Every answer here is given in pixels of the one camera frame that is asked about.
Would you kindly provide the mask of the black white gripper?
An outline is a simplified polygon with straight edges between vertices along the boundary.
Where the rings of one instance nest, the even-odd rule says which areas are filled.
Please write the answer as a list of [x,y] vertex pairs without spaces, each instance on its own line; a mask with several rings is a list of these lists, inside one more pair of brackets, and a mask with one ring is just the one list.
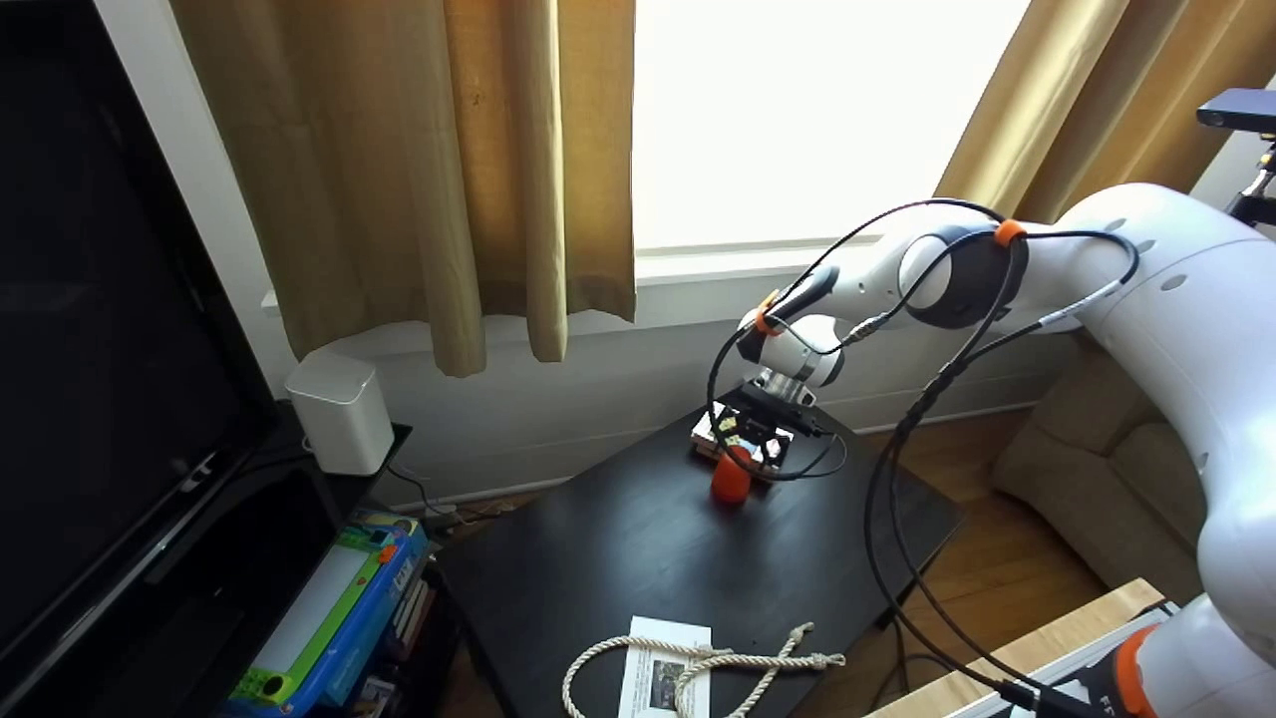
[[689,427],[689,453],[712,463],[740,453],[760,475],[811,475],[830,454],[830,431],[811,425],[815,395],[788,380],[740,380]]

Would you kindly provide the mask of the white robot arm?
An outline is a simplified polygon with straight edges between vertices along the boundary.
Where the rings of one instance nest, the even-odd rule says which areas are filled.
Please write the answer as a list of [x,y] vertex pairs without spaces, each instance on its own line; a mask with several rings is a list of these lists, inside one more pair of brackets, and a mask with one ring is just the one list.
[[971,200],[907,200],[834,240],[740,314],[728,348],[778,409],[914,314],[984,352],[1089,330],[1172,425],[1205,490],[1200,594],[1116,644],[1089,681],[1107,718],[1276,715],[1276,245],[1161,185],[1116,185],[1052,224]]

